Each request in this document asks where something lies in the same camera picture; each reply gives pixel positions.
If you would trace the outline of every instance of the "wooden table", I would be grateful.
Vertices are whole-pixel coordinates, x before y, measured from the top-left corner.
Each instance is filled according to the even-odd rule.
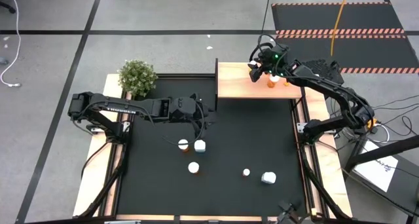
[[[281,99],[299,99],[301,97],[301,89],[296,86],[285,86],[283,82],[278,83],[275,88],[268,88],[266,86],[266,78],[262,77],[257,85],[254,85],[248,76],[248,67],[245,63],[219,63],[216,70],[218,75],[217,90],[219,98],[281,98]],[[306,103],[308,106],[308,114],[311,119],[325,120],[330,117],[327,112],[326,103],[323,94],[316,92],[310,88],[305,88]],[[103,91],[105,96],[117,97],[122,95],[122,89],[118,85],[118,75],[109,74],[106,79],[105,88]],[[302,104],[297,106],[300,121],[304,122]],[[103,112],[103,114],[115,121],[117,119],[116,113]],[[336,147],[333,135],[325,134],[320,140]],[[88,157],[96,151],[101,145],[105,143],[105,135],[99,133],[92,137]],[[122,145],[119,145],[115,155],[114,167],[119,160],[119,152]],[[339,157],[336,151],[316,143],[316,150],[318,155],[319,167],[321,170],[321,178],[323,186],[331,195],[333,200],[340,206],[342,211],[348,216],[352,216],[348,195],[346,192],[345,182],[340,169]],[[306,148],[307,155],[310,155],[309,148]],[[108,144],[102,152],[90,162],[84,171],[79,189],[79,195],[75,205],[73,215],[79,215],[87,209],[90,203],[95,199],[100,189],[103,187],[105,181],[105,174],[107,165],[111,155],[111,144]],[[319,195],[316,188],[312,185],[312,192],[317,212],[322,212]],[[115,184],[108,194],[107,205],[105,207],[105,215],[111,215],[111,208],[113,197],[115,195]],[[139,220],[174,220],[173,215],[118,215],[117,219],[139,219]],[[236,216],[186,216],[181,215],[180,220],[220,220],[220,221],[261,221],[262,217],[236,217]],[[275,221],[276,217],[269,217],[269,220]]]

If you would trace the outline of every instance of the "white object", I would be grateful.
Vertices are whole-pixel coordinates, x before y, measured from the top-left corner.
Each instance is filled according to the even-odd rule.
[[[20,43],[22,42],[22,38],[20,37],[20,33],[19,33],[19,6],[16,0],[13,0],[13,1],[14,1],[14,6],[16,6],[16,33],[18,34],[18,37],[19,37],[18,50],[16,51],[16,56],[14,57],[14,60],[12,61],[12,63],[8,67],[6,67],[6,69],[3,70],[3,72],[0,75],[0,81],[3,84],[7,85],[8,87],[20,86],[20,83],[10,84],[10,83],[6,83],[3,80],[3,75],[7,72],[7,70],[9,70],[13,66],[13,64],[18,59],[19,52],[20,52]]]
[[[262,175],[262,182],[266,184],[273,184],[276,181],[276,175],[273,172],[265,172]]]
[[[378,146],[371,141],[367,141],[361,153],[378,149]],[[364,177],[378,188],[387,192],[392,181],[394,171],[399,161],[393,156],[358,164],[354,171]]]
[[[197,162],[191,162],[188,166],[188,170],[192,174],[197,174],[199,171],[199,164]]]
[[[188,141],[185,140],[185,139],[179,140],[179,142],[178,142],[179,145],[178,146],[179,146],[179,149],[186,152],[186,151],[188,151],[188,145],[181,145],[181,144],[185,144],[185,143],[188,143]]]
[[[205,141],[203,140],[197,140],[194,144],[195,151],[197,153],[203,153],[205,152]]]
[[[243,170],[243,176],[248,176],[248,175],[250,175],[250,170],[246,168],[245,170]]]
[[[280,79],[281,79],[281,77],[280,76],[272,76],[272,75],[270,75],[269,76],[269,80],[271,81],[271,82],[273,82],[273,83],[277,83],[277,82],[279,82],[280,81]]]

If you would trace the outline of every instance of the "potted plant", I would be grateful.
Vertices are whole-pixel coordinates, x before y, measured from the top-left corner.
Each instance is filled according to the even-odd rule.
[[[156,88],[157,74],[153,65],[141,60],[125,60],[119,72],[119,85],[132,96],[145,97],[151,89]]]

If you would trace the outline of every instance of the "wooden frame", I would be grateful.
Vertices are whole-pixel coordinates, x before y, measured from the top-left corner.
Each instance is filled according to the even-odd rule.
[[[327,112],[326,103],[324,100],[323,94],[316,92],[315,90],[306,88],[306,102],[308,106],[308,114],[311,119],[325,120],[328,119],[329,113]],[[106,96],[120,97],[122,95],[122,89],[118,85],[118,75],[109,74],[107,76],[105,89],[103,94]],[[297,110],[299,112],[300,121],[304,121],[302,104],[298,104]],[[115,121],[117,119],[116,113],[103,112],[103,114],[109,119]],[[336,147],[335,140],[333,135],[325,134],[320,139],[322,142],[328,143],[329,145]],[[98,134],[92,137],[90,143],[90,149],[88,156],[90,156],[99,146],[103,145],[105,142],[105,136],[103,134]],[[321,143],[316,143],[319,167],[321,170],[321,178],[323,180],[323,186],[327,192],[331,195],[333,200],[340,206],[342,211],[348,215],[352,216],[350,209],[350,204],[348,200],[348,195],[346,192],[346,187],[340,169],[340,161],[336,151],[322,145]],[[122,150],[122,145],[118,145],[117,152],[115,153],[114,159],[114,168],[119,160],[120,151]],[[90,203],[95,199],[96,195],[103,187],[105,182],[105,175],[107,170],[107,165],[109,163],[111,154],[111,146],[107,146],[103,149],[98,155],[92,159],[91,163],[86,167],[84,175],[81,181],[81,186],[79,189],[79,195],[77,197],[77,202],[75,205],[74,215],[79,215],[87,209]],[[104,215],[112,215],[113,201],[116,194],[116,182],[113,184],[111,190],[109,191],[107,202],[105,206]],[[312,185],[312,192],[314,196],[315,209],[321,210],[319,195],[316,191],[316,188]],[[174,220],[174,215],[118,215],[117,219],[136,219],[136,220],[161,220],[161,221],[171,221]],[[270,221],[275,221],[276,217],[269,217]],[[236,216],[189,216],[181,215],[180,220],[182,221],[207,221],[207,220],[219,220],[219,221],[262,221],[262,217],[236,217]]]

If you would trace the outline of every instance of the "white paper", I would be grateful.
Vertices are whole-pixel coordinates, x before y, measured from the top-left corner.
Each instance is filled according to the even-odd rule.
[[[371,141],[365,143],[364,149],[361,153],[377,149],[378,146]],[[392,181],[394,171],[399,161],[392,156],[382,159],[358,164],[354,171],[376,185],[378,188],[387,192],[390,182]]]

